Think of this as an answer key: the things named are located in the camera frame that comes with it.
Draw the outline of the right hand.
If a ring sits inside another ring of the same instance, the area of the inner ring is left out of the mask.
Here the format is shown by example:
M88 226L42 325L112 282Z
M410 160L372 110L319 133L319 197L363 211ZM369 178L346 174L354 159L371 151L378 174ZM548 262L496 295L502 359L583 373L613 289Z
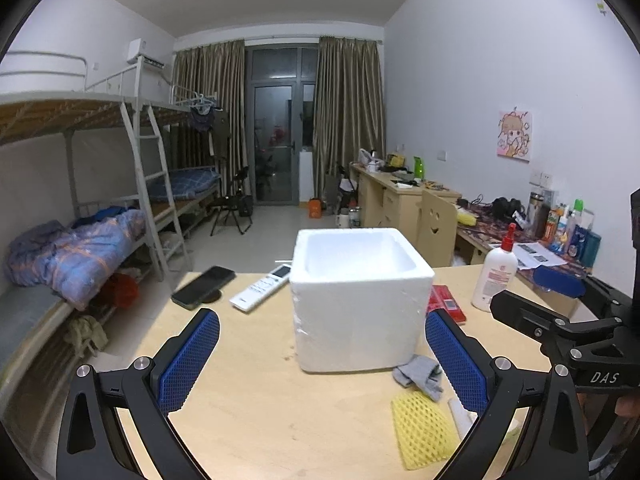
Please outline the right hand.
M590 393L578 393L577 396L581 406L584 406L588 402L604 402L608 398L608 396ZM640 414L640 399L638 393L617 398L615 414L620 417L638 417Z

